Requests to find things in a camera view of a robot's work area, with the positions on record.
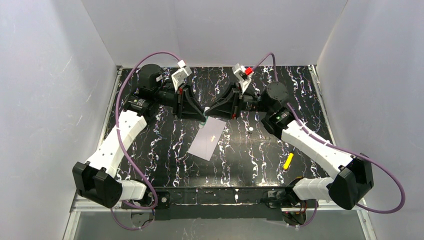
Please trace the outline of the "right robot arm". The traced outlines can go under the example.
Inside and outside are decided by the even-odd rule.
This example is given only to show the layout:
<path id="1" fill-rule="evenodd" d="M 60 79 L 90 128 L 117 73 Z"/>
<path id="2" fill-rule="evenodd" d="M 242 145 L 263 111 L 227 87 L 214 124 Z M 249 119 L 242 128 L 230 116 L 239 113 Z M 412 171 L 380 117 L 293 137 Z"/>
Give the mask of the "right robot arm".
<path id="1" fill-rule="evenodd" d="M 351 210 L 374 186 L 372 165 L 364 155 L 354 156 L 330 146 L 324 138 L 298 123 L 288 106 L 286 86 L 275 81 L 262 94 L 242 94 L 238 83 L 232 84 L 211 107 L 206 116 L 236 119 L 242 111 L 262 112 L 266 131 L 295 147 L 328 174 L 325 178 L 298 177 L 282 190 L 261 200 L 269 208 L 295 206 L 309 200 L 333 201 Z"/>

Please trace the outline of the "green white glue stick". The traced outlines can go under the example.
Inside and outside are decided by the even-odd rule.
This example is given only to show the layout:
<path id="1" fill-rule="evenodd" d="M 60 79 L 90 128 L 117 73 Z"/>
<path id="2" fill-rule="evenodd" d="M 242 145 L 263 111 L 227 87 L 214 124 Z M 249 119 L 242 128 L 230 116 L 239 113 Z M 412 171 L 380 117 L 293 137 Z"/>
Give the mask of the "green white glue stick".
<path id="1" fill-rule="evenodd" d="M 198 125 L 199 128 L 202 129 L 206 125 L 208 118 L 209 118 L 208 116 L 205 116 L 205 121 L 202 121 L 202 122 L 199 123 L 199 125 Z"/>

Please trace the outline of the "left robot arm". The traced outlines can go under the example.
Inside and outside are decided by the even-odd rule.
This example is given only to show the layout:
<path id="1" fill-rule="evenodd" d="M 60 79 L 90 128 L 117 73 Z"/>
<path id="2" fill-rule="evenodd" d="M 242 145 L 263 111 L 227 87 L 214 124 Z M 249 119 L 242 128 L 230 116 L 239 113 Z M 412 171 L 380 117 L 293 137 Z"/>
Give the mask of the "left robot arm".
<path id="1" fill-rule="evenodd" d="M 106 208 L 118 202 L 141 200 L 147 186 L 138 180 L 116 180 L 118 167 L 135 138 L 156 115 L 159 106 L 172 108 L 182 120 L 205 122 L 204 109 L 196 101 L 192 86 L 184 80 L 192 70 L 183 60 L 170 79 L 163 79 L 157 64 L 146 64 L 138 72 L 138 86 L 123 105 L 112 131 L 84 162 L 77 162 L 72 175 L 78 195 Z"/>

